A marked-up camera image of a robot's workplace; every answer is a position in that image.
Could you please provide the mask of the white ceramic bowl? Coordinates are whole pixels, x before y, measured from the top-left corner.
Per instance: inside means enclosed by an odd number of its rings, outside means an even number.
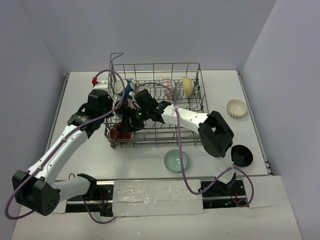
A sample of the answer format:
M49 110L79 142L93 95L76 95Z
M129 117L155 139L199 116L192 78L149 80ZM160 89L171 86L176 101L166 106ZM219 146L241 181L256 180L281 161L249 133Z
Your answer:
M120 132L121 124L115 124L110 128L109 137L111 140L116 140L120 145L126 145L130 142L131 132Z

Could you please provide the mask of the brown rimmed cream bowl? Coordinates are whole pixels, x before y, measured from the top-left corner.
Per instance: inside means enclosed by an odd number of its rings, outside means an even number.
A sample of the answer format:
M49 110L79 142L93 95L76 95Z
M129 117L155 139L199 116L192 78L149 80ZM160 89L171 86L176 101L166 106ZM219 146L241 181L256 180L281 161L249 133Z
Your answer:
M124 99L121 104L115 109L114 114L122 117L124 112L131 108L131 103L127 99Z

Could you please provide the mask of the dark teal white bowl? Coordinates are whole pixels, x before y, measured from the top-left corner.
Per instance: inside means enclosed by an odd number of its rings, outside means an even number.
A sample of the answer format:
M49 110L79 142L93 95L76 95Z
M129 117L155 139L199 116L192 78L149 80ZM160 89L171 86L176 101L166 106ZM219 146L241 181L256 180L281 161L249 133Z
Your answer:
M119 97L122 97L122 95L124 95L124 98L127 98L129 96L129 93L134 90L135 85L130 79L124 79L123 82L124 88L120 80L115 83L114 93Z

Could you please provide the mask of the blue inside red patterned bowl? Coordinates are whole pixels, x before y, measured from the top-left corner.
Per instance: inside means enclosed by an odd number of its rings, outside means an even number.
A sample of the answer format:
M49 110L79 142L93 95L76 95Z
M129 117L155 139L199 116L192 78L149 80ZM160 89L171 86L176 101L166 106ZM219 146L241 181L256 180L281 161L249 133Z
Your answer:
M172 99L176 93L175 83L170 78L163 78L161 80L162 85L164 85L164 94L168 99Z

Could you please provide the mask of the yellow dotted bowl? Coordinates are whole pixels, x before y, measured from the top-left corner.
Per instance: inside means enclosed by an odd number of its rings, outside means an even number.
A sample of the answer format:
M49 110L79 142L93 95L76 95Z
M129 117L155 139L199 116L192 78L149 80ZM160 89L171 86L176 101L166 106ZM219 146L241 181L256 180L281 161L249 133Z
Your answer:
M194 90L194 81L189 77L182 77L184 93L187 97L190 97L193 94Z

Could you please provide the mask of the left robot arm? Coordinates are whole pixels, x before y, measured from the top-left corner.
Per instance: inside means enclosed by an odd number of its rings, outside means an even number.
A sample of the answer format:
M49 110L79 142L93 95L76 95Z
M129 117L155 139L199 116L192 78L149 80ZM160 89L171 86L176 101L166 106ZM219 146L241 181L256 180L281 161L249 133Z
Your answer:
M76 113L67 121L61 136L27 171L12 177L11 199L43 216L51 214L60 202L76 196L93 199L98 193L97 180L84 173L56 182L62 168L75 151L111 117L113 100L106 90L94 89Z

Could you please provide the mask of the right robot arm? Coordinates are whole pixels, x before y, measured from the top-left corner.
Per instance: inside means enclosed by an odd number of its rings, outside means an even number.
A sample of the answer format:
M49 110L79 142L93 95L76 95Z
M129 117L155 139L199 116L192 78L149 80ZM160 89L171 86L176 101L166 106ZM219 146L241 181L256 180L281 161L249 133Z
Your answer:
M217 111L195 112L169 101L158 102L146 89L134 97L133 103L121 102L117 108L122 115L121 133L140 131L145 128L146 121L152 120L198 134L204 150L215 158L224 158L233 144L234 133Z

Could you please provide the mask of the light green ceramic bowl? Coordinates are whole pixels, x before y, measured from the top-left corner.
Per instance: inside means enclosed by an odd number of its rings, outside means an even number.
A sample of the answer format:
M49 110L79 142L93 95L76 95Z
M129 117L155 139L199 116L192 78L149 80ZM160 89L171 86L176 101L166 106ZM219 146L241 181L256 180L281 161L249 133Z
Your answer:
M181 173L181 159L180 151L178 149L172 149L168 151L164 156L164 166L172 173Z

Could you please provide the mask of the white bowl orange rim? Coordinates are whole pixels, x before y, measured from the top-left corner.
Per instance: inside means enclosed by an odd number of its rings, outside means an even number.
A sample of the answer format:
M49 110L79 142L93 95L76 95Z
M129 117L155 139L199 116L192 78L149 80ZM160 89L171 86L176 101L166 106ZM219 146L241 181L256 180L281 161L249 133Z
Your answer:
M231 99L226 105L227 114L233 119L240 119L248 112L247 105L239 99Z

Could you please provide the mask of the black ceramic bowl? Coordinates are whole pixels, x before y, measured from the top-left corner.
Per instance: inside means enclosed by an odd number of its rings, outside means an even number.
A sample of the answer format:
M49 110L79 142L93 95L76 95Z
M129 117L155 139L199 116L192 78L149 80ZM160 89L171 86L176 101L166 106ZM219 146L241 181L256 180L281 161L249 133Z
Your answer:
M246 146L238 144L231 148L231 160L236 166L248 167L252 164L253 159L252 152Z

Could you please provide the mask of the aluminium mounting rail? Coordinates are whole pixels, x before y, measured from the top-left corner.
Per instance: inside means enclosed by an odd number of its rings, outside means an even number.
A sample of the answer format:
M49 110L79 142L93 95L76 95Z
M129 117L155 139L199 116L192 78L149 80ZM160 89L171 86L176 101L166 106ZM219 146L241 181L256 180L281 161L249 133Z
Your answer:
M215 177L202 176L202 177L188 177L187 180L200 180L203 181L213 181ZM97 185L114 185L115 182L154 182L154 181L183 181L183 177L162 177L162 178L133 178L133 179L100 179L97 180Z

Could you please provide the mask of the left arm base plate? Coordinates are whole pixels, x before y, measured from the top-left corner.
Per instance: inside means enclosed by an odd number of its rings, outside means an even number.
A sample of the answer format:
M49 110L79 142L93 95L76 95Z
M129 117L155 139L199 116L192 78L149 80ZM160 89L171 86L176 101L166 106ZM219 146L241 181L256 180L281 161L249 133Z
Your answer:
M113 217L114 181L98 181L96 190L90 197L84 198L91 214L98 213L100 217ZM88 212L79 196L67 200L66 213Z

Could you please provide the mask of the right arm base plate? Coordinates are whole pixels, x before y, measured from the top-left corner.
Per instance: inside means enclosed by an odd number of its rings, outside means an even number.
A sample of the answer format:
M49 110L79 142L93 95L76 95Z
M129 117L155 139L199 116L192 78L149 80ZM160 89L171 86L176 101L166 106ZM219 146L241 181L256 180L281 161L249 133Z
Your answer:
M241 179L235 179L224 184L217 181L202 194L204 209L236 208L247 204L247 195Z

